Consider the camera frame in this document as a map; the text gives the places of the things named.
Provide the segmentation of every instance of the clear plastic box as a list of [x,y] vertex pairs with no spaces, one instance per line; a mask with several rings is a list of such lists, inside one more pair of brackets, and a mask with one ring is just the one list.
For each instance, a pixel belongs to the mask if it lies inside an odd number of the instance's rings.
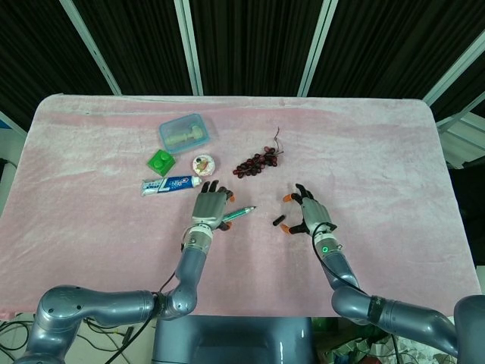
[[206,144],[211,138],[199,114],[190,114],[163,123],[158,128],[169,153],[180,153]]

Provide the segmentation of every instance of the green toy block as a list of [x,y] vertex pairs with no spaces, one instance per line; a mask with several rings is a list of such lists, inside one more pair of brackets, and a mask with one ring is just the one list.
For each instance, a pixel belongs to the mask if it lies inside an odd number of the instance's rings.
[[168,173],[168,171],[174,166],[175,159],[174,157],[165,152],[164,150],[159,149],[154,156],[147,162],[147,165],[155,172],[160,174],[162,177]]

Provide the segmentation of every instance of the floor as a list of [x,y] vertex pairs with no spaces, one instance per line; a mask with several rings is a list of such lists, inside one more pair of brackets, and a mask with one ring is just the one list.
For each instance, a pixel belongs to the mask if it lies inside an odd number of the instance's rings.
[[[461,125],[456,125],[454,130],[459,130]],[[464,142],[463,138],[450,139],[450,133],[444,134],[442,138],[443,151],[445,156],[450,157],[453,160],[453,164],[461,164],[466,162],[467,158],[471,158],[470,146],[467,148],[461,148],[462,153],[459,152],[460,143]],[[0,129],[0,158],[6,158],[11,160],[13,163],[17,164],[20,159],[20,154],[22,152],[23,144],[25,139],[13,130]],[[483,153],[483,150],[477,149],[476,145],[473,145],[474,149],[473,155],[477,153]],[[4,176],[0,182],[0,216],[5,205],[5,201],[8,196],[8,191],[10,190],[12,181],[14,179],[15,168],[11,165],[5,166]],[[485,292],[485,266],[477,268],[477,276],[482,287],[482,292]],[[16,317],[16,321],[32,321],[32,314],[21,314]],[[138,337],[135,342],[126,349],[125,357],[119,356],[114,363],[150,363],[152,357],[153,340],[155,334],[155,322],[151,322],[150,325],[144,330],[144,332]],[[127,327],[119,327],[117,329],[118,333],[124,333]],[[116,345],[120,346],[123,336],[117,333],[113,334],[100,334],[92,331],[86,324],[82,324],[79,337],[74,341],[73,346],[69,350],[66,362],[69,364],[78,364],[84,362],[105,362],[113,354],[112,351],[106,350],[116,350]],[[7,347],[17,347],[21,345],[25,340],[25,330],[23,328],[16,328],[14,330],[0,333],[0,344]],[[11,354],[18,358],[24,352],[24,348],[21,350],[13,351]],[[0,351],[0,363],[9,362],[8,358]],[[446,363],[451,363],[455,361],[450,361],[446,358]]]

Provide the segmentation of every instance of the toothpaste tube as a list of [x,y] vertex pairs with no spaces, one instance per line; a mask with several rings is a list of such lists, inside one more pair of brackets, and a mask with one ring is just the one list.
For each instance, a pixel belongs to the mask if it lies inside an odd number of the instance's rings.
[[142,183],[142,196],[152,195],[154,193],[163,193],[186,188],[193,188],[202,183],[200,177],[182,176],[168,177],[159,180],[144,180]]

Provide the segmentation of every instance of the table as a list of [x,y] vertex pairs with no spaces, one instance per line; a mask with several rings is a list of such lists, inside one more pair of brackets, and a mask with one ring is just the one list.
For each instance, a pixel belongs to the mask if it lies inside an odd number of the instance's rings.
[[[199,189],[140,196],[159,124],[198,112],[212,142],[177,156],[214,156],[213,178],[257,205],[214,234],[196,314],[335,316],[310,237],[271,222],[299,209],[281,199],[304,184],[328,208],[369,294],[451,315],[480,293],[430,109],[418,100],[63,96],[44,100],[0,222],[0,313],[34,311],[58,284],[157,290],[177,266]],[[277,128],[277,168],[232,170]]]

